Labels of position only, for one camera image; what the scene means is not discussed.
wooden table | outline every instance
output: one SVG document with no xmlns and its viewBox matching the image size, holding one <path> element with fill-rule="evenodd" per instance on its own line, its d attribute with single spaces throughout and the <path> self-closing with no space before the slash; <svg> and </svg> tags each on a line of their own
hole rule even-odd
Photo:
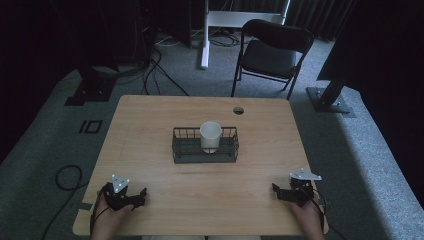
<svg viewBox="0 0 424 240">
<path fill-rule="evenodd" d="M 233 112 L 242 107 L 244 114 Z M 174 127 L 216 121 L 237 127 L 234 163 L 175 164 Z M 83 203 L 115 174 L 129 178 L 128 196 L 147 187 L 122 235 L 300 234 L 271 183 L 289 189 L 289 173 L 309 169 L 288 101 L 261 98 L 123 96 L 118 104 Z M 80 209 L 73 231 L 89 235 L 90 211 Z"/>
</svg>

white desk leg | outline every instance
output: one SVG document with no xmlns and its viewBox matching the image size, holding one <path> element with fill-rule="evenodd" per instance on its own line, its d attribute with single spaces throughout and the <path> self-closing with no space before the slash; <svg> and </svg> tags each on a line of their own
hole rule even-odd
<svg viewBox="0 0 424 240">
<path fill-rule="evenodd" d="M 205 0 L 205 29 L 204 29 L 204 40 L 203 40 L 203 51 L 202 51 L 202 69 L 207 69 L 209 65 L 209 0 Z"/>
</svg>

hole in table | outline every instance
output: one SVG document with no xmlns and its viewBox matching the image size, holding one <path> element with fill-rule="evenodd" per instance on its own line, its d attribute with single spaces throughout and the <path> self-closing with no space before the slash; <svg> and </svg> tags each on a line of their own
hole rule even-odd
<svg viewBox="0 0 424 240">
<path fill-rule="evenodd" d="M 244 113 L 244 109 L 242 107 L 235 107 L 233 112 L 237 115 L 242 115 Z"/>
</svg>

chair backrest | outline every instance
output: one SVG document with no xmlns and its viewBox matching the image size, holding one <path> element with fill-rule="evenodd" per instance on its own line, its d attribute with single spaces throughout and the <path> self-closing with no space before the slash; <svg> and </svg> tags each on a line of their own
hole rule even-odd
<svg viewBox="0 0 424 240">
<path fill-rule="evenodd" d="M 306 29 L 252 19 L 244 24 L 242 33 L 251 35 L 276 48 L 306 54 L 312 47 L 314 36 Z"/>
</svg>

black curtain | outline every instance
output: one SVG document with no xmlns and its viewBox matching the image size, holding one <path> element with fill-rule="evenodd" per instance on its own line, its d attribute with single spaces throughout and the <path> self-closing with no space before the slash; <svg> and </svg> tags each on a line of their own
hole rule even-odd
<svg viewBox="0 0 424 240">
<path fill-rule="evenodd" d="M 360 92 L 422 206 L 423 11 L 422 1 L 359 0 L 318 77 Z"/>
</svg>

